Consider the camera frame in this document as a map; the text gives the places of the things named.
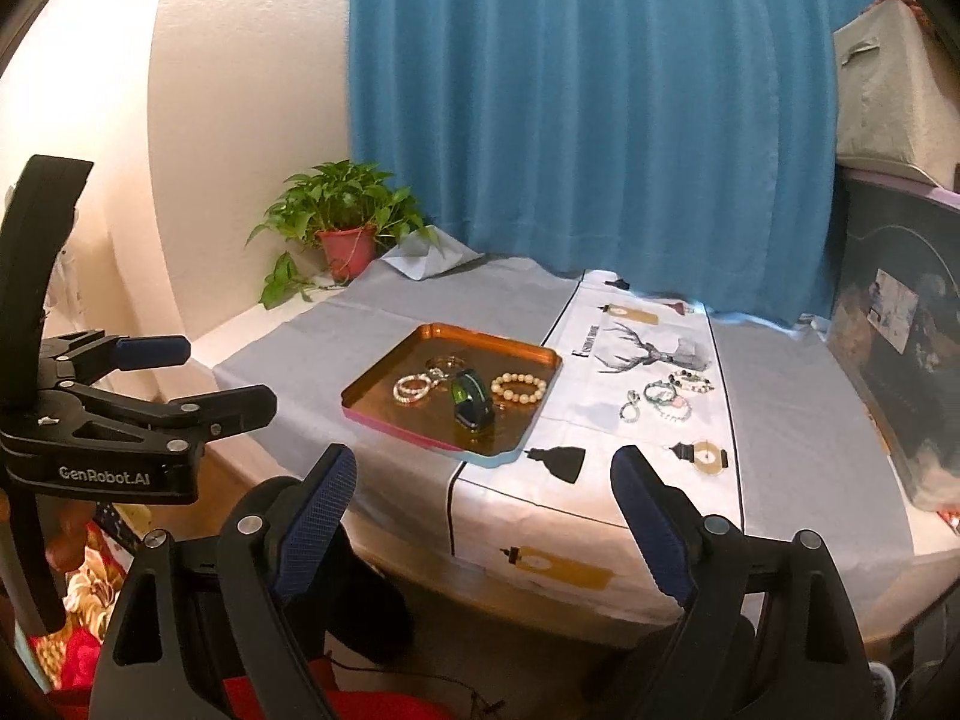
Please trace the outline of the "thin gold bangle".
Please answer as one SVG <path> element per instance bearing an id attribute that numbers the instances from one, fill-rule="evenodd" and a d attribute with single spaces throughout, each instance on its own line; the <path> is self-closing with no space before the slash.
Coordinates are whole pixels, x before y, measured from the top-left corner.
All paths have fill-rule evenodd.
<path id="1" fill-rule="evenodd" d="M 466 361 L 456 355 L 433 356 L 425 364 L 425 372 L 434 383 L 446 382 L 464 369 L 467 369 Z"/>

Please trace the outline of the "orange metal tray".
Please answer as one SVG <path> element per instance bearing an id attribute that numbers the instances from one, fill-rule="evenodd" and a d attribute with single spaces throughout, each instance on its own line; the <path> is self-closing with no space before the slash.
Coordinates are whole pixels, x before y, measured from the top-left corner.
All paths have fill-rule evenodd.
<path id="1" fill-rule="evenodd" d="M 434 383 L 427 360 L 467 369 Z M 494 468 L 523 450 L 562 369 L 553 349 L 448 323 L 423 323 L 342 390 L 345 416 L 425 449 Z"/>

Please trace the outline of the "red fabric on floor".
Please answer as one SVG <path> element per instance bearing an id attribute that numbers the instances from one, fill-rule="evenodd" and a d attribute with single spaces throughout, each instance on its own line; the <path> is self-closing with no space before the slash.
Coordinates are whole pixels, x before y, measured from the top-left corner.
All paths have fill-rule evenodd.
<path id="1" fill-rule="evenodd" d="M 57 718 L 444 718 L 398 692 L 342 691 L 320 655 L 322 624 L 350 621 L 345 546 L 325 551 L 283 605 L 262 543 L 228 522 L 217 538 L 146 546 L 125 579 L 91 688 L 46 695 Z"/>

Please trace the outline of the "grey table cloth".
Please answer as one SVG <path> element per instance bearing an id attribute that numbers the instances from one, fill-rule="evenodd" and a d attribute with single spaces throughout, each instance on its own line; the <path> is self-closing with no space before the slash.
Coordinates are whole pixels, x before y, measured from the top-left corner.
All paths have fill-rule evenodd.
<path id="1" fill-rule="evenodd" d="M 900 486 L 817 333 L 643 301 L 607 271 L 375 265 L 256 330 L 226 325 L 200 359 L 224 387 L 275 390 L 257 439 L 285 472 L 327 442 L 355 452 L 348 525 L 382 566 L 547 631 L 677 616 L 613 495 L 623 447 L 748 536 L 818 533 L 859 616 L 913 562 Z"/>

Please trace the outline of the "red flower pot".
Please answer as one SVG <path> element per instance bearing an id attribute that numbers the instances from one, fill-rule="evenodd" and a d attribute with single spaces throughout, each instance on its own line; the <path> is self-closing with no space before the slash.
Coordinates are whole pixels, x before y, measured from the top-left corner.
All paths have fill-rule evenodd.
<path id="1" fill-rule="evenodd" d="M 359 277 L 376 258 L 376 238 L 369 226 L 343 231 L 317 231 L 314 238 L 324 252 L 332 278 L 346 283 Z"/>

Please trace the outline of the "green potted plant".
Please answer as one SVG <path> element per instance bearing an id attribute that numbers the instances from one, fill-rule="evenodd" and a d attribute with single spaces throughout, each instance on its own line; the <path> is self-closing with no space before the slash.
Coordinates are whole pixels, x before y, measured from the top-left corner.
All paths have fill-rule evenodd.
<path id="1" fill-rule="evenodd" d="M 285 190 L 262 213 L 249 236 L 277 234 L 284 241 L 316 249 L 332 278 L 317 231 L 343 231 L 369 226 L 376 238 L 376 259 L 407 241 L 436 244 L 438 234 L 427 225 L 420 202 L 408 187 L 395 187 L 394 176 L 376 163 L 327 161 L 286 177 Z M 332 281 L 340 286 L 334 278 Z"/>

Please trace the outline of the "white printed table runner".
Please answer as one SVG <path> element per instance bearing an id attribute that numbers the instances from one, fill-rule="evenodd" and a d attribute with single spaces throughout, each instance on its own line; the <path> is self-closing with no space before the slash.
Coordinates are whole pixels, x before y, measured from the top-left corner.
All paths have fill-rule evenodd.
<path id="1" fill-rule="evenodd" d="M 610 465 L 641 450 L 698 511 L 742 520 L 715 333 L 703 305 L 641 298 L 591 271 L 550 333 L 562 369 L 516 460 L 466 465 L 452 486 L 462 564 L 604 619 L 661 624 L 659 592 L 612 493 Z"/>

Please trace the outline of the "dark plastic storage bin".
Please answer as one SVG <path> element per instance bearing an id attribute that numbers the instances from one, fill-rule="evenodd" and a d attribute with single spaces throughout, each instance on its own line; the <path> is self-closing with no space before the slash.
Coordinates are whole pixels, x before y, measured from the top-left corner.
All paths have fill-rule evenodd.
<path id="1" fill-rule="evenodd" d="M 846 236 L 828 348 L 911 502 L 958 505 L 958 197 L 843 169 Z"/>

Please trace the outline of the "blue curtain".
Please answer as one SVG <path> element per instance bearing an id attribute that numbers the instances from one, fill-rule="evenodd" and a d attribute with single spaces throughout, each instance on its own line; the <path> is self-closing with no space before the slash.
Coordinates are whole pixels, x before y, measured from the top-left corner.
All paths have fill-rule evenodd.
<path id="1" fill-rule="evenodd" d="M 350 0 L 355 158 L 473 249 L 832 309 L 833 36 L 874 0 Z"/>

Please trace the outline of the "beige fabric storage box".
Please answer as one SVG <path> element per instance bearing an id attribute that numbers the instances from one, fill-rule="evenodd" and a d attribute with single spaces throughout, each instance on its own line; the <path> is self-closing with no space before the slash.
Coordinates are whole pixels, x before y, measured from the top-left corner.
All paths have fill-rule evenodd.
<path id="1" fill-rule="evenodd" d="M 958 169 L 958 65 L 903 0 L 833 32 L 836 160 L 950 190 Z"/>

